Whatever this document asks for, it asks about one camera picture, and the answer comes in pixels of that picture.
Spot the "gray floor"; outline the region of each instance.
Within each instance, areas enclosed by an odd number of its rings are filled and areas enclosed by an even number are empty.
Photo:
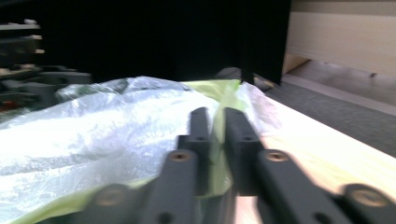
[[[267,96],[396,157],[396,77],[308,62]]]

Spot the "black mechanical device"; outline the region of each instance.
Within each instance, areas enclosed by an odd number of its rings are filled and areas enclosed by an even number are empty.
[[[41,109],[57,104],[54,93],[70,84],[90,84],[91,75],[64,66],[36,66],[44,53],[35,21],[0,25],[0,109],[7,105]]]
[[[205,109],[199,108],[191,112],[191,134],[178,138],[155,180],[140,189],[107,186],[67,223],[232,224],[238,194],[257,196],[264,224],[396,223],[396,204],[384,193],[351,184],[342,195],[332,195],[315,186],[287,153],[264,148],[243,112],[224,113],[224,150],[234,182],[224,195],[197,197],[207,191],[210,162]]]

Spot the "yellow-green fabric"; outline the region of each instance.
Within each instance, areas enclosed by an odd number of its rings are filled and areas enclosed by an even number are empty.
[[[225,160],[222,145],[224,142],[224,107],[231,107],[244,111],[246,103],[236,97],[239,88],[239,80],[210,80],[183,82],[203,95],[219,102],[219,109],[213,120],[212,146],[210,153],[210,181],[209,192],[206,197],[223,194],[232,184],[227,161]],[[129,184],[131,188],[137,188],[148,183],[150,179],[136,180]],[[36,209],[28,215],[21,217],[12,224],[32,224],[49,217],[57,217],[74,213],[83,209],[91,196],[99,188],[79,191],[47,205]]]

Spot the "table surface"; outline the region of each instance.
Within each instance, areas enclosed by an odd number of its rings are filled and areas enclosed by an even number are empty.
[[[396,202],[396,159],[269,99],[283,126],[261,136],[266,148],[289,153],[317,186],[341,193],[361,183],[377,188]],[[262,223],[254,197],[238,197],[235,224]]]

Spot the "black curtain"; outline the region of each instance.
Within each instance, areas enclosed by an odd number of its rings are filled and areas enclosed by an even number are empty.
[[[0,22],[36,20],[40,64],[92,73],[96,82],[151,76],[212,78],[236,66],[280,82],[290,1],[32,0],[0,7]]]

